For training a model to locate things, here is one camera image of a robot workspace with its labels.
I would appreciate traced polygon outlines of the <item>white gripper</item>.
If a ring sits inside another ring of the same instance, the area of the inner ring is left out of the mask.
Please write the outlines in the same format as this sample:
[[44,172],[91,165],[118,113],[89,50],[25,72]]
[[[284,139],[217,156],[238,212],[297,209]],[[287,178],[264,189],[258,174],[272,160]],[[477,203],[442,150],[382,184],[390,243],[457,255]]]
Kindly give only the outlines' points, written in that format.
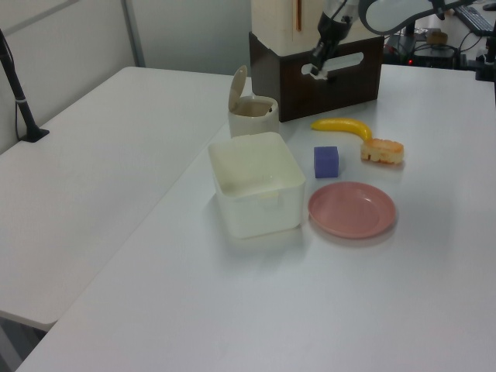
[[336,45],[348,36],[352,25],[353,8],[325,9],[322,12],[318,23],[319,41],[309,57],[312,75],[326,78],[326,62],[333,57]]

